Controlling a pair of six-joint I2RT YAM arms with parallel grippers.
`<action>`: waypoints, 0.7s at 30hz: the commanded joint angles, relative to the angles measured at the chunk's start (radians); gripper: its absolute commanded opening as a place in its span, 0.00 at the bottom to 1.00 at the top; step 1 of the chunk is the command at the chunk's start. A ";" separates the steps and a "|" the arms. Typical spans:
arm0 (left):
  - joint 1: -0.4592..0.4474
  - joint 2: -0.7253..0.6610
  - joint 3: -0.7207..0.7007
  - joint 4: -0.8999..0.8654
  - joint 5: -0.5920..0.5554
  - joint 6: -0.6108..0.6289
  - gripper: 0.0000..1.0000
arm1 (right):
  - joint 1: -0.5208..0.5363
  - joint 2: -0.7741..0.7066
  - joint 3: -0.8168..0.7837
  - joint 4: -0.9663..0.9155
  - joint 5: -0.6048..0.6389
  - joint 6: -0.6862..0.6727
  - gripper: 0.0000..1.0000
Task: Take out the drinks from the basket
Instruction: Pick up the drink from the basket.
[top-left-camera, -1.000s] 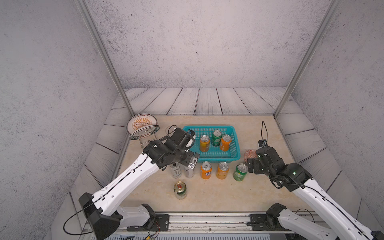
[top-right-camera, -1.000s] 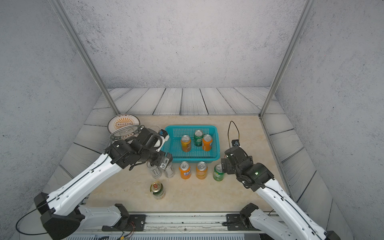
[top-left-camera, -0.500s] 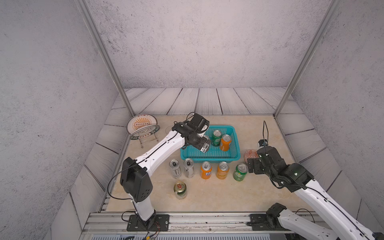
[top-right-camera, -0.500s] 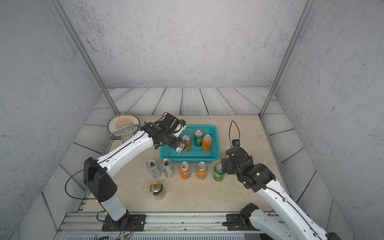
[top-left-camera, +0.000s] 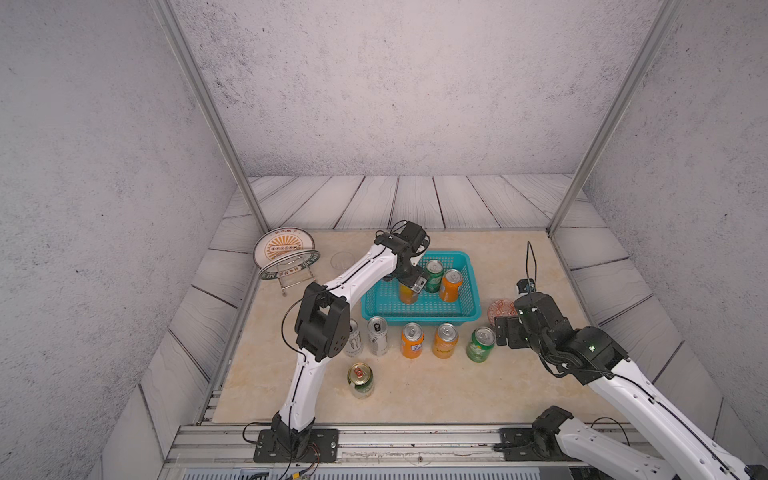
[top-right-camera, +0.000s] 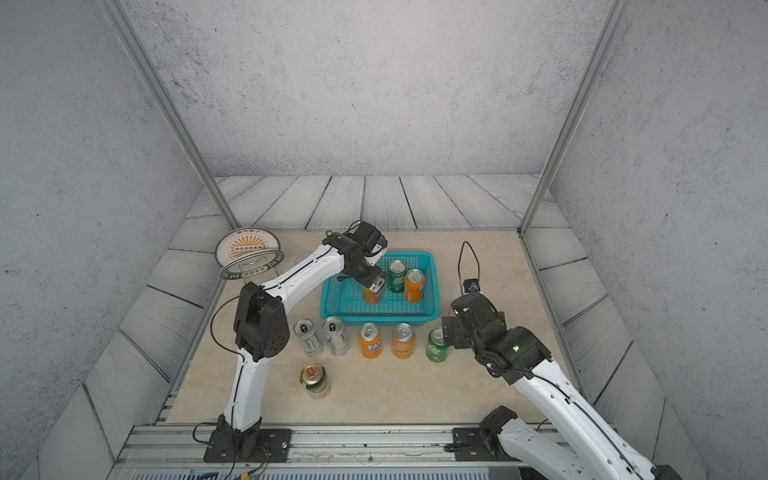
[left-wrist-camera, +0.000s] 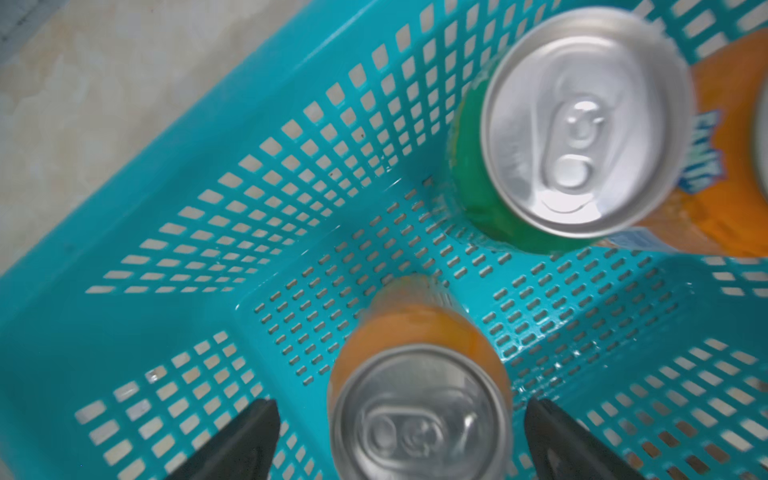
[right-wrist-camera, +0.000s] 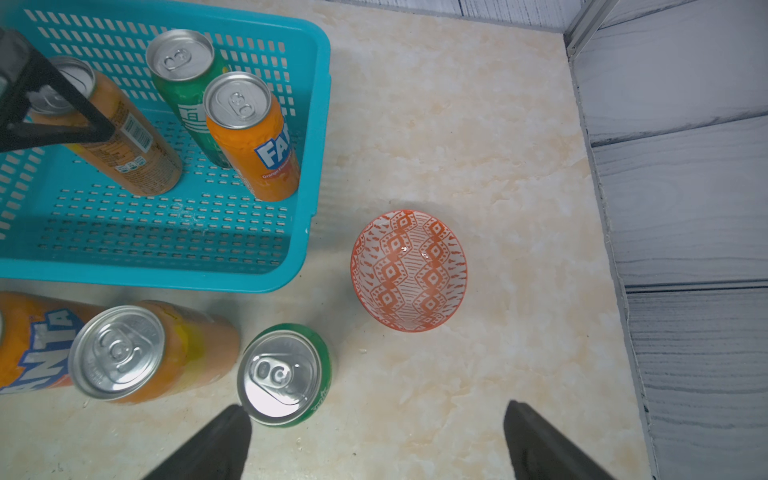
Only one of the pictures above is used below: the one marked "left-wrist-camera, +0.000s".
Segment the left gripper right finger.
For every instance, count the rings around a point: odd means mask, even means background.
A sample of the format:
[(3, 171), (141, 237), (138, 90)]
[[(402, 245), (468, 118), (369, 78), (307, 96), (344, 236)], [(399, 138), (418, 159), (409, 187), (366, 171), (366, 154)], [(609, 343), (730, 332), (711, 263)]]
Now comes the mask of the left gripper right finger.
[(528, 401), (524, 432), (539, 479), (644, 479), (549, 399)]

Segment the teal plastic basket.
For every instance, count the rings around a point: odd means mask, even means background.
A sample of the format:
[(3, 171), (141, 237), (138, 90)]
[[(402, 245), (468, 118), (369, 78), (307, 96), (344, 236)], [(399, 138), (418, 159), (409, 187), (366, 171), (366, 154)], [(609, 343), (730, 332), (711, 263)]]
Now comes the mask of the teal plastic basket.
[(412, 272), (650, 479), (767, 475), (767, 263), (445, 232), (432, 174), (495, 54), (573, 1), (315, 1), (1, 279), (16, 479), (161, 479), (258, 398), (270, 474), (331, 479), (326, 395), (363, 310)]

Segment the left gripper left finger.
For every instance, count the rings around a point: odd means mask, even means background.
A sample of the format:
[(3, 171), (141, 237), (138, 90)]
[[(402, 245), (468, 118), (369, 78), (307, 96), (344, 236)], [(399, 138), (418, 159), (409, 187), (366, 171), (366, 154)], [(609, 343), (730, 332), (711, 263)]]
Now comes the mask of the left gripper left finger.
[(254, 400), (167, 479), (267, 479), (280, 426), (277, 402)]

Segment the green can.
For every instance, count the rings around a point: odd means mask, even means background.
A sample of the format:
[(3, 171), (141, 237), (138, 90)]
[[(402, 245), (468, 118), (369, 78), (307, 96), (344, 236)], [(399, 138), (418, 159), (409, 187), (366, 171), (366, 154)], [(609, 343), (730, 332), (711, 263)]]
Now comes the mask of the green can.
[(578, 8), (496, 55), (464, 95), (433, 215), (454, 239), (549, 255), (631, 228), (673, 192), (695, 94), (648, 21)]

